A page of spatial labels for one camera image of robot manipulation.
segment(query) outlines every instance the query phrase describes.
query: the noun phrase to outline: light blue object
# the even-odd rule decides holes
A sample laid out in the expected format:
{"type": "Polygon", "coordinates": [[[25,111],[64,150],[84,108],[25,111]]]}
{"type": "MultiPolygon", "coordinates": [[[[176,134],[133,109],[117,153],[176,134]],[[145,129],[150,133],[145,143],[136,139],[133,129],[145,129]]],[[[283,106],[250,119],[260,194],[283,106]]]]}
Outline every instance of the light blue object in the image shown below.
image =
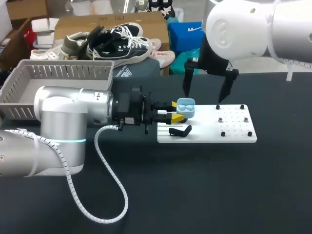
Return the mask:
{"type": "Polygon", "coordinates": [[[176,113],[184,115],[184,118],[193,118],[195,115],[195,100],[192,98],[179,98],[176,113]]]}

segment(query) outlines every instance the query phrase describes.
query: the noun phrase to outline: black table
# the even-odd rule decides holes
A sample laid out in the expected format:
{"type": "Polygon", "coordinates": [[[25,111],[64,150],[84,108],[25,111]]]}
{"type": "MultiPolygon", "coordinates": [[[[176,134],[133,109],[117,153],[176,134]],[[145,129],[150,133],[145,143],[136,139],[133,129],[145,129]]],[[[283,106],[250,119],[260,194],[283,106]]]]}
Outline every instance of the black table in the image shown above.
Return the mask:
{"type": "MultiPolygon", "coordinates": [[[[223,79],[195,76],[190,97],[216,104],[223,79]]],[[[183,97],[182,77],[115,80],[113,92],[142,84],[154,99],[183,97]]],[[[100,147],[129,196],[118,223],[101,225],[76,207],[64,177],[0,179],[1,234],[269,234],[311,233],[312,77],[241,75],[223,104],[247,104],[255,144],[159,144],[156,126],[104,132],[100,147]]],[[[2,128],[15,128],[6,122],[2,128]]],[[[39,127],[20,126],[39,133],[39,127]]],[[[123,196],[88,129],[84,169],[73,176],[93,215],[112,218],[123,196]]]]}

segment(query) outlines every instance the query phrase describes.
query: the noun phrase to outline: white spiral cable wrap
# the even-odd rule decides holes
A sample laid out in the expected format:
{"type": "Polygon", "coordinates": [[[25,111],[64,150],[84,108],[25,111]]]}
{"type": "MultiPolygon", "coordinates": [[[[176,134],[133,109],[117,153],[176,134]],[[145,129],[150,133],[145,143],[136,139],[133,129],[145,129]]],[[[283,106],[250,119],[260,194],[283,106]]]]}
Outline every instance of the white spiral cable wrap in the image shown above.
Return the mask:
{"type": "Polygon", "coordinates": [[[96,135],[95,135],[95,138],[94,138],[94,145],[95,145],[95,148],[97,150],[98,155],[100,156],[100,158],[103,161],[104,165],[106,166],[107,170],[109,171],[109,173],[112,175],[112,177],[114,178],[114,180],[116,181],[116,183],[120,187],[120,189],[121,189],[121,191],[123,193],[124,199],[125,199],[125,206],[123,208],[123,211],[116,218],[112,218],[112,219],[97,218],[97,217],[93,216],[92,214],[90,214],[84,208],[84,206],[80,202],[80,200],[78,198],[78,195],[76,193],[76,190],[74,188],[74,184],[73,184],[73,181],[72,181],[72,177],[71,177],[71,174],[70,174],[69,167],[67,165],[66,159],[65,159],[63,153],[61,152],[61,150],[55,145],[55,143],[53,141],[50,141],[50,140],[48,140],[48,139],[46,139],[46,138],[44,138],[42,136],[37,136],[37,135],[35,135],[33,133],[25,132],[25,131],[21,131],[21,130],[6,130],[6,131],[10,132],[10,133],[14,133],[14,134],[20,135],[20,136],[23,136],[23,137],[28,137],[28,138],[31,138],[31,139],[35,139],[35,137],[36,137],[39,140],[39,142],[42,142],[42,143],[48,145],[49,147],[51,147],[56,152],[56,154],[59,156],[59,158],[60,158],[60,160],[61,160],[61,162],[63,164],[63,167],[64,167],[64,169],[66,171],[66,178],[67,178],[68,186],[69,186],[70,191],[71,191],[71,193],[73,195],[75,203],[77,204],[77,206],[81,210],[81,212],[86,217],[88,217],[89,219],[91,219],[94,222],[103,223],[103,224],[109,224],[109,223],[115,223],[115,222],[121,220],[125,216],[125,214],[127,213],[127,210],[128,210],[129,201],[128,201],[128,195],[126,193],[126,190],[122,186],[121,182],[119,181],[119,179],[117,178],[117,176],[115,175],[115,173],[113,172],[111,167],[108,165],[108,163],[105,160],[103,154],[101,153],[101,150],[99,149],[99,146],[98,146],[98,136],[104,130],[118,130],[118,127],[111,125],[111,126],[105,126],[105,127],[102,127],[101,129],[99,129],[97,131],[96,135]]]}

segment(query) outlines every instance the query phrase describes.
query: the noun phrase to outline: white plastic basket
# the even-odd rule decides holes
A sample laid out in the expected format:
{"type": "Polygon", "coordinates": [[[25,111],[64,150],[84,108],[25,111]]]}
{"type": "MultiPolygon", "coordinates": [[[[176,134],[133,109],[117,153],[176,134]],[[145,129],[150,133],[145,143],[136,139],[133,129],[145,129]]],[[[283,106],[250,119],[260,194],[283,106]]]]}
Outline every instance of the white plastic basket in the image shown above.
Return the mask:
{"type": "Polygon", "coordinates": [[[22,60],[0,90],[0,112],[9,119],[34,120],[34,99],[42,86],[111,90],[113,61],[22,60]]]}

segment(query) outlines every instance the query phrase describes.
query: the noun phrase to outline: sneaker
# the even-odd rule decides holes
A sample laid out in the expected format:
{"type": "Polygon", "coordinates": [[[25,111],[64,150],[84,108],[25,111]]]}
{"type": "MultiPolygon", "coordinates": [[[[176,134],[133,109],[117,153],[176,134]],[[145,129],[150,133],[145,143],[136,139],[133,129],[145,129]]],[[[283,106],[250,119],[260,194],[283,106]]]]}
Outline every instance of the sneaker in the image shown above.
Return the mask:
{"type": "Polygon", "coordinates": [[[66,36],[60,50],[60,60],[75,60],[79,58],[80,48],[85,44],[89,33],[75,33],[66,36]]]}
{"type": "Polygon", "coordinates": [[[150,11],[160,11],[160,1],[161,0],[149,0],[150,11]]]}
{"type": "Polygon", "coordinates": [[[87,41],[89,33],[75,33],[66,36],[62,45],[49,50],[32,50],[30,59],[76,60],[80,47],[87,41]]]}
{"type": "Polygon", "coordinates": [[[49,50],[32,50],[30,59],[32,60],[59,60],[60,49],[62,45],[49,50]]]}
{"type": "Polygon", "coordinates": [[[172,0],[161,0],[160,9],[166,20],[169,17],[176,17],[176,13],[172,7],[172,0]]]}
{"type": "Polygon", "coordinates": [[[158,60],[160,68],[169,66],[176,58],[176,55],[172,51],[156,51],[153,50],[150,57],[158,60]]]}
{"type": "Polygon", "coordinates": [[[94,48],[94,60],[113,60],[115,67],[138,63],[145,60],[152,52],[153,46],[149,39],[121,35],[110,43],[94,48]]]}
{"type": "Polygon", "coordinates": [[[120,34],[129,37],[141,37],[143,35],[142,27],[137,23],[125,23],[118,25],[110,30],[97,34],[92,40],[89,41],[86,48],[86,56],[93,59],[93,49],[101,44],[110,43],[114,38],[120,37],[120,34]]]}
{"type": "Polygon", "coordinates": [[[136,12],[148,12],[149,10],[148,0],[136,0],[136,12]]]}
{"type": "Polygon", "coordinates": [[[161,40],[151,39],[153,50],[158,51],[161,48],[161,40]]]}

